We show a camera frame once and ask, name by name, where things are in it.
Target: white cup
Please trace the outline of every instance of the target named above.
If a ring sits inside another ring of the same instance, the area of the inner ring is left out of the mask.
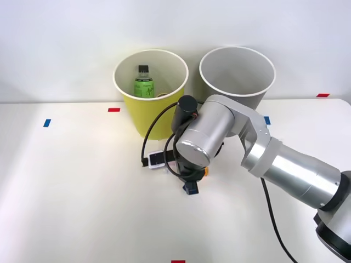
[[[201,59],[200,75],[205,82],[202,99],[224,95],[255,110],[275,81],[275,68],[251,48],[222,47]]]

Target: cup rim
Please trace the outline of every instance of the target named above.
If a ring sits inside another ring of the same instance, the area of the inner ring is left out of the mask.
[[[272,66],[273,68],[273,74],[274,74],[274,77],[273,77],[273,80],[272,82],[269,84],[268,87],[266,87],[265,89],[261,90],[260,92],[256,92],[256,93],[250,93],[250,94],[235,94],[235,93],[229,93],[229,92],[224,92],[218,88],[216,88],[215,86],[213,86],[210,82],[207,81],[207,79],[203,76],[202,74],[202,63],[203,61],[205,60],[205,58],[210,55],[212,52],[215,52],[217,50],[220,50],[220,49],[226,49],[226,48],[241,48],[241,49],[247,49],[247,50],[250,50],[250,51],[253,51],[255,53],[257,53],[258,55],[264,57],[268,63],[270,63],[270,65]],[[225,95],[228,95],[228,96],[235,96],[235,97],[253,97],[253,96],[257,96],[257,95],[260,95],[262,93],[265,93],[267,90],[270,89],[270,87],[274,84],[275,82],[275,79],[276,79],[276,71],[275,71],[275,67],[273,65],[273,63],[270,61],[270,59],[268,57],[266,57],[265,55],[263,55],[262,53],[252,49],[252,48],[246,48],[246,47],[241,47],[241,46],[235,46],[235,45],[232,45],[232,46],[227,46],[227,47],[219,47],[219,48],[215,48],[213,50],[211,50],[210,52],[206,53],[205,56],[202,57],[201,61],[200,61],[200,65],[199,65],[199,71],[200,71],[200,75],[201,75],[201,78],[203,79],[203,81],[209,85],[212,89],[218,91],[219,93],[222,93],[222,94],[225,94]]]
[[[118,69],[118,67],[120,66],[120,64],[125,61],[127,58],[129,58],[130,56],[133,56],[135,54],[138,54],[138,53],[142,53],[142,52],[148,52],[148,51],[160,51],[160,52],[166,52],[166,53],[169,53],[173,56],[175,56],[176,58],[178,58],[185,66],[185,69],[186,69],[186,75],[185,75],[185,80],[184,82],[179,86],[179,88],[177,88],[176,90],[174,90],[173,92],[165,95],[165,96],[162,96],[162,97],[156,97],[156,98],[139,98],[139,97],[135,97],[135,96],[132,96],[126,92],[124,92],[116,83],[116,78],[115,78],[115,75],[116,75],[116,71]],[[173,52],[170,52],[170,51],[167,51],[167,50],[164,50],[164,49],[145,49],[145,50],[141,50],[141,51],[138,51],[138,52],[134,52],[133,54],[131,55],[128,55],[127,57],[125,57],[124,59],[122,59],[118,64],[117,66],[115,67],[115,70],[114,70],[114,73],[112,75],[112,79],[113,79],[113,82],[115,84],[115,87],[117,88],[117,90],[122,93],[124,96],[127,96],[131,99],[135,99],[135,100],[143,100],[143,101],[156,101],[156,100],[163,100],[165,98],[168,98],[170,96],[173,96],[174,94],[176,94],[177,92],[179,92],[181,89],[184,88],[186,82],[188,81],[188,78],[189,78],[189,69],[188,69],[188,66],[187,64],[185,63],[184,59],[182,59],[179,55],[173,53]]]

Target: yellow cup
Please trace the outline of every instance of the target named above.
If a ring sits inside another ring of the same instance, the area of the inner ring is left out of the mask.
[[[138,75],[139,65],[149,66],[150,77],[153,78],[155,85],[155,98],[134,96],[134,80]],[[189,70],[185,61],[175,53],[161,49],[137,52],[117,65],[113,75],[114,83],[122,93],[129,114],[142,137],[145,137],[157,115],[184,95],[188,77]],[[149,135],[150,140],[162,140],[172,134],[174,109],[175,107],[168,110],[157,121]]]

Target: blue tape marker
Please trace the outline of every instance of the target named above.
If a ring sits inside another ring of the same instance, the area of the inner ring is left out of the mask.
[[[50,122],[51,122],[51,119],[46,119],[46,121],[45,121],[45,123],[44,123],[44,128],[49,127]]]
[[[268,116],[264,116],[264,120],[267,125],[270,125],[270,120]]]

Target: white table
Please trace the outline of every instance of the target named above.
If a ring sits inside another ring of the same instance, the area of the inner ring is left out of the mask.
[[[264,100],[258,111],[287,146],[351,169],[346,102]],[[123,103],[2,104],[0,116],[1,263],[290,262],[260,180],[240,167],[237,138],[225,140],[200,194],[187,196],[164,169],[141,167],[143,139]],[[268,187],[297,261],[341,262],[315,234],[316,211]]]

